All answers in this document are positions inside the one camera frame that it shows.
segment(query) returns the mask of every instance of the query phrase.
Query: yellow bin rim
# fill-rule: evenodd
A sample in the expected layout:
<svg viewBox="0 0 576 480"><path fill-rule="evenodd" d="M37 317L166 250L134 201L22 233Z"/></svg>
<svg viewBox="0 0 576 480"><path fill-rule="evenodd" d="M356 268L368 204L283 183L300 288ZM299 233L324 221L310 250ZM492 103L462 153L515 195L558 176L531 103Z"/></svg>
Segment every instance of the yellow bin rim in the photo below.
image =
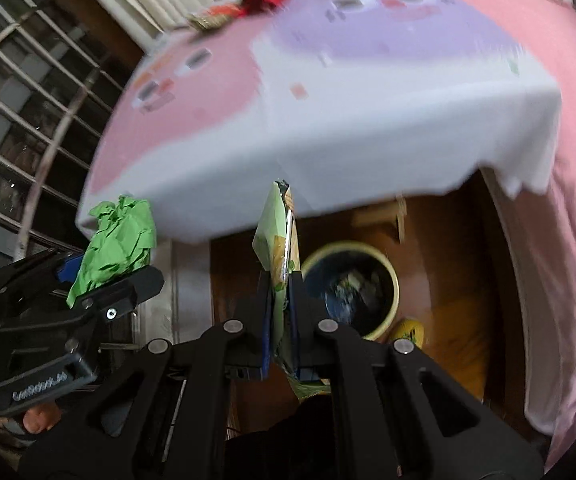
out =
<svg viewBox="0 0 576 480"><path fill-rule="evenodd" d="M305 281L309 270L311 270L315 264L318 264L325 257L344 251L357 251L372 256L375 260L379 261L379 263L382 264L386 270L388 270L388 273L392 278L392 305L390 306L388 315L383 319L383 321L375 330L364 336L364 339L369 341L376 341L381 336L385 335L385 333L392 325L392 321L395 319L397 308L399 306L399 281L397 280L397 274L395 273L395 269L392 267L392 264L388 258L386 258L386 256L381 251L375 249L372 245L364 244L363 242L345 241L324 245L322 248L317 249L308 258L306 258L306 261L302 265L303 279Z"/></svg>

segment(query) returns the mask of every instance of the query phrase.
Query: purple cartoon face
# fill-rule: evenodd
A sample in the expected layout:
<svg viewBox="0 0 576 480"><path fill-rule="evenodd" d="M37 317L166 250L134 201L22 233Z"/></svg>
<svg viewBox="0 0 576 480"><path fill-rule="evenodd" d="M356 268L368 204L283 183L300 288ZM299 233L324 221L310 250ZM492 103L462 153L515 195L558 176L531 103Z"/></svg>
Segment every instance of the purple cartoon face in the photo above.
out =
<svg viewBox="0 0 576 480"><path fill-rule="evenodd" d="M517 43L461 0L291 0L273 38L331 58L439 60L508 53Z"/></svg>

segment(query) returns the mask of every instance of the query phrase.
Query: silver bolt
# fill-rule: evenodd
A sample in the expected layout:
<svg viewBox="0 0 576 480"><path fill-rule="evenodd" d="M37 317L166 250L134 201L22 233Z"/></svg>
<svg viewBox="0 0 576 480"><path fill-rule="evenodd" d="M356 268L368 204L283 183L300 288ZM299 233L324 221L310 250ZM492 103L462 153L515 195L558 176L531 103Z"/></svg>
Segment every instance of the silver bolt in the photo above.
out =
<svg viewBox="0 0 576 480"><path fill-rule="evenodd" d="M319 324L317 325L319 327L319 330L321 330L322 332L334 332L335 330L337 330L337 328L339 328L339 325L337 324L337 321L335 321L334 319L322 319L321 321L319 321Z"/></svg>
<svg viewBox="0 0 576 480"><path fill-rule="evenodd" d="M393 346L397 352L400 354L410 354L414 349L415 345L409 339L397 339Z"/></svg>
<svg viewBox="0 0 576 480"><path fill-rule="evenodd" d="M65 351L68 352L69 354L74 354L77 348L79 348L79 341L77 341L73 337L68 339L68 341L66 341L66 344L63 347L63 349L65 349Z"/></svg>
<svg viewBox="0 0 576 480"><path fill-rule="evenodd" d="M165 339L153 339L148 343L148 351L152 354L163 354L168 350L168 342Z"/></svg>
<svg viewBox="0 0 576 480"><path fill-rule="evenodd" d="M223 324L223 329L229 334L236 334L244 330L244 324L239 319L229 319Z"/></svg>

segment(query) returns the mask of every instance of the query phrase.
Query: wooden floor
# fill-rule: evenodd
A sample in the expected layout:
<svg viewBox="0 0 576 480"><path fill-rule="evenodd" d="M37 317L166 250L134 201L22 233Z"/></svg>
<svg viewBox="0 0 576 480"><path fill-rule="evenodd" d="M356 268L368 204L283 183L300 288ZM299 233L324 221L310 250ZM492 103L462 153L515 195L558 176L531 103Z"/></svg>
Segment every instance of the wooden floor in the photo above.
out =
<svg viewBox="0 0 576 480"><path fill-rule="evenodd" d="M359 240L382 251L396 270L400 301L396 321L421 320L424 351L474 396L482 399L497 312L494 272L477 207L464 187L447 196L408 198L405 242L392 225L351 227L351 211L298 219L302 262L336 240ZM251 294L260 265L253 232L211 244L215 319L228 319L238 296ZM290 415L297 401L281 370L273 366L263 383L238 383L236 410L241 431L265 430Z"/></svg>

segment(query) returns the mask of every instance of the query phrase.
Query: white tablecloth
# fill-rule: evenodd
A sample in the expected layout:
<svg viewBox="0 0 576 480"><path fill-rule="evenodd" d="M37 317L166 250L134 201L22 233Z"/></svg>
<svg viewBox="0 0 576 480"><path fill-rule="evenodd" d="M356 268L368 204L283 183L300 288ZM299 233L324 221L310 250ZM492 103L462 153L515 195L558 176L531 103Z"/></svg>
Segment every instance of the white tablecloth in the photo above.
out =
<svg viewBox="0 0 576 480"><path fill-rule="evenodd" d="M543 192L561 97L539 62L461 0L290 0L198 39L173 34L133 76L78 222L150 200L159 233L253 226L273 180L298 215L444 193L478 166Z"/></svg>

